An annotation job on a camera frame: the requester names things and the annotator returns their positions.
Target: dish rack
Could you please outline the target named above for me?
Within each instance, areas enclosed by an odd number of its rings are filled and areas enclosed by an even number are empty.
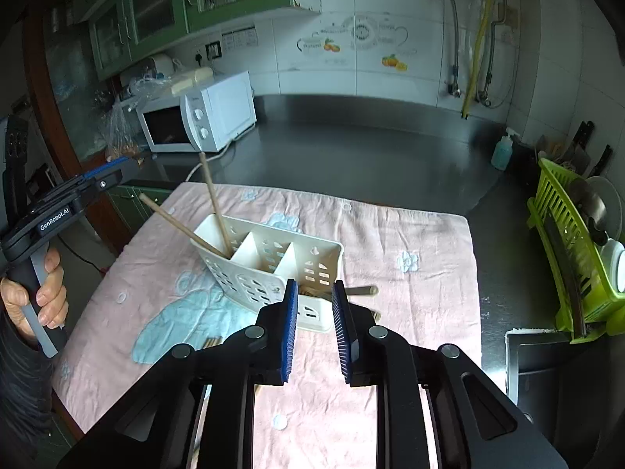
[[[608,335],[625,333],[625,294],[618,293],[610,284],[586,224],[564,190],[571,181],[580,176],[546,159],[540,159],[539,165],[541,177],[536,197],[527,201],[530,213],[527,225],[535,226],[538,230],[555,280],[560,300],[555,326],[560,331],[573,332],[571,303],[545,231],[544,222],[548,209],[551,209],[564,245],[576,264],[576,280],[582,297],[584,321],[596,323],[586,337],[573,338],[571,343],[592,341],[606,332]]]
[[[248,220],[224,216],[234,254],[229,260],[193,244],[227,297],[251,312],[282,301],[286,281],[330,291],[338,277],[343,245],[336,241],[293,233]],[[195,230],[196,235],[226,253],[215,214]],[[299,294],[298,328],[325,333],[334,327],[332,303]]]

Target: white appliance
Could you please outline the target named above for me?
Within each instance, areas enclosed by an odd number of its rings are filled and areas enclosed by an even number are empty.
[[[217,152],[256,122],[249,72],[152,98],[137,115],[152,152]]]

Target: white utensil holder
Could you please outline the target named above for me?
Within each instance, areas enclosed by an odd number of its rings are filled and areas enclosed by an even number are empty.
[[[343,245],[336,241],[293,233],[248,220],[224,216],[234,255],[230,260],[193,244],[227,297],[249,311],[282,301],[286,281],[329,291],[338,278]],[[226,253],[217,217],[206,217],[196,235]],[[298,328],[325,333],[334,326],[332,304],[299,294]]]

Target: person's arm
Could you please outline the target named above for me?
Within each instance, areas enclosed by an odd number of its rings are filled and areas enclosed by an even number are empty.
[[[68,312],[60,255],[50,249],[45,268],[48,277],[37,292],[39,320],[57,328]],[[0,283],[0,422],[4,423],[32,456],[38,438],[49,429],[53,360],[46,358],[21,311],[28,302],[26,290],[6,278]]]

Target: black sleeve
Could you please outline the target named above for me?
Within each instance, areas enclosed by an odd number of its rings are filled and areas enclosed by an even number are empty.
[[[49,431],[52,359],[20,337],[0,303],[0,422],[34,456]]]

